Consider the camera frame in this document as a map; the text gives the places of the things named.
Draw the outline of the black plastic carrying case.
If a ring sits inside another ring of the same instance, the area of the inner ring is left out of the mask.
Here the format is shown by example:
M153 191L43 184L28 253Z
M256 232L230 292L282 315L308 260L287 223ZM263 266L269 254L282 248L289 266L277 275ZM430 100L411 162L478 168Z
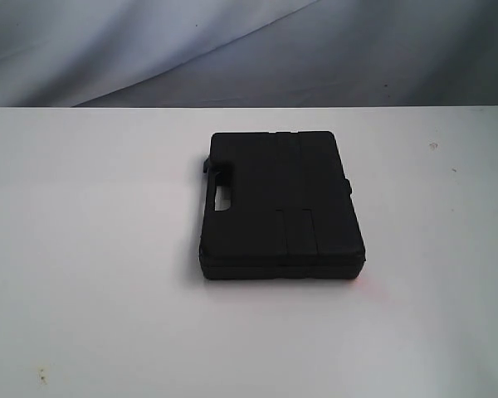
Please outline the black plastic carrying case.
M366 249L331 132L215 133L203 170L207 279L360 274Z

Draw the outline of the grey fabric backdrop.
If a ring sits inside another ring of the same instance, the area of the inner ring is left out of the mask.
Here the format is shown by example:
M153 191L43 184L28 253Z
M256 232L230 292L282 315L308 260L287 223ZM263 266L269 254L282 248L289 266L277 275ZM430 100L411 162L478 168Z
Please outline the grey fabric backdrop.
M0 1L0 106L498 104L498 1Z

